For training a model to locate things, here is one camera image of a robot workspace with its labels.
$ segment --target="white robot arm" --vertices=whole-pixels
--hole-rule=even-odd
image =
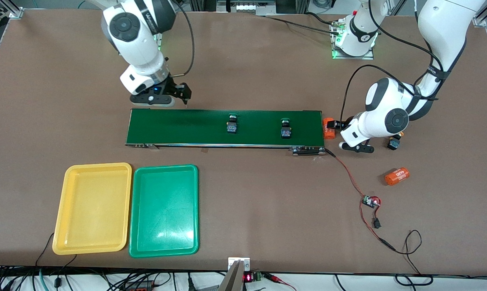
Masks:
[[[120,80],[133,103],[173,106],[171,96],[185,104],[190,99],[186,84],[173,83],[153,38],[171,29],[175,15],[171,0],[121,0],[103,11],[103,33],[129,63]]]
[[[430,45],[436,59],[421,82],[415,87],[383,78],[367,92],[365,112],[355,115],[341,131],[345,143],[341,148],[352,149],[373,137],[393,136],[406,129],[409,120],[428,113],[433,100],[453,69],[466,45],[466,31],[484,0],[428,0],[419,16],[419,30]]]
[[[347,15],[341,20],[345,25],[335,42],[337,47],[353,57],[365,55],[378,37],[378,27],[371,19],[368,0],[360,2],[362,4],[356,14]],[[388,11],[387,0],[371,0],[371,12],[376,23],[381,24]]]

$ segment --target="digital display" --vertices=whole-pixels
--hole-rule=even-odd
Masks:
[[[253,281],[253,277],[254,276],[252,276],[252,273],[247,273],[247,274],[243,275],[243,282],[244,283],[252,282]]]

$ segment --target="green tray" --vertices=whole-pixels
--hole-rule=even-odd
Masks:
[[[134,172],[129,254],[191,255],[198,250],[198,170],[193,164]]]
[[[229,114],[238,129],[227,132]],[[288,118],[289,139],[281,138],[281,120]],[[289,148],[324,147],[320,111],[132,109],[127,146]]]

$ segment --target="orange battery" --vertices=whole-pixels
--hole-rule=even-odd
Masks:
[[[390,186],[400,183],[400,181],[410,177],[410,173],[406,168],[399,168],[391,173],[385,175],[385,181]]]
[[[323,129],[324,129],[324,139],[334,139],[335,138],[335,129],[329,129],[326,127],[328,122],[333,121],[334,119],[331,117],[324,118],[323,120]]]

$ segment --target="brown table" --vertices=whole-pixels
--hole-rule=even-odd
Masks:
[[[101,33],[100,11],[26,11],[0,46],[0,264],[33,265],[55,228],[65,170],[73,164],[129,162],[133,168],[196,164],[200,180],[197,254],[130,258],[127,250],[79,255],[76,266],[224,269],[249,256],[269,271],[413,272],[360,220],[345,170],[330,156],[285,150],[124,146],[129,95],[118,77],[127,64]],[[327,35],[246,14],[191,13],[197,55],[177,81],[193,90],[189,108],[322,110],[338,117],[352,72],[365,61],[333,60]],[[306,15],[286,18],[323,28]],[[386,30],[423,44],[412,17],[389,17]],[[178,74],[190,61],[182,15],[162,47]],[[375,60],[412,81],[428,57],[380,36]],[[363,111],[369,86],[383,77],[360,72],[345,117]],[[487,34],[471,28],[468,46],[423,119],[410,123],[402,147],[375,139],[374,154],[329,149],[366,194],[383,201],[378,234],[401,248],[408,230],[423,245],[411,259],[424,273],[487,275]],[[396,186],[384,173],[407,167]],[[365,209],[369,219],[371,211]],[[417,240],[411,240],[414,246]],[[49,250],[41,265],[70,256]]]

